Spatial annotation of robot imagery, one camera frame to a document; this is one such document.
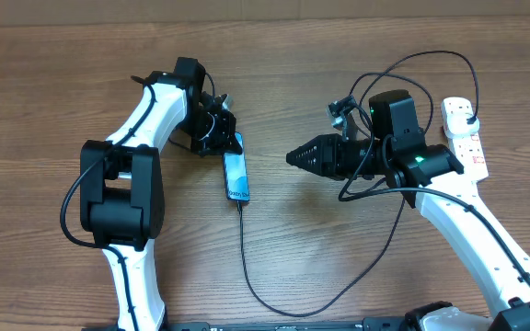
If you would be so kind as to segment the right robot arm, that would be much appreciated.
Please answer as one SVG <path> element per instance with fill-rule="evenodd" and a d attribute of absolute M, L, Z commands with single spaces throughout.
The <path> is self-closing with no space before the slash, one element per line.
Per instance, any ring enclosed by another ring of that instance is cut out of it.
<path fill-rule="evenodd" d="M 434 302 L 395 321 L 372 318 L 363 327 L 393 330 L 530 330 L 530 256 L 512 239 L 478 194 L 462 162 L 445 145 L 429 145 L 406 90 L 369 100 L 369 138 L 349 134 L 347 119 L 358 104 L 345 97 L 328 106 L 338 134 L 318 135 L 286 155 L 286 161 L 321 177 L 352 182 L 383 176 L 384 192 L 404 201 L 443 235 L 477 283 L 487 317 Z"/>

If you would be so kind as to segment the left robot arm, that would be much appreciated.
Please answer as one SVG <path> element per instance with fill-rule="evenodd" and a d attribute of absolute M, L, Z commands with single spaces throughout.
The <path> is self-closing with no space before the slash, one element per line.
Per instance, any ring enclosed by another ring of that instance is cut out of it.
<path fill-rule="evenodd" d="M 171 134 L 190 137 L 200 157 L 242 153 L 236 119 L 225 97 L 206 92 L 201 63 L 179 57 L 171 72 L 136 77 L 142 98 L 130 117 L 103 141 L 80 152 L 80 223 L 93 236 L 113 278 L 119 316 L 115 330 L 165 330 L 167 305 L 156 275 L 155 245 L 166 215 L 161 153 Z"/>

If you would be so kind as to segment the Samsung Galaxy smartphone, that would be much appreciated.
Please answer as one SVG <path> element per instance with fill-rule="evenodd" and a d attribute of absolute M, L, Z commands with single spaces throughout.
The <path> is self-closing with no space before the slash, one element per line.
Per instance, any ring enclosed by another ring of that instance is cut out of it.
<path fill-rule="evenodd" d="M 250 191 L 248 188 L 243 137 L 240 132 L 236 132 L 235 136 L 240 144 L 241 154 L 224 153 L 225 194 L 229 200 L 249 202 Z"/>

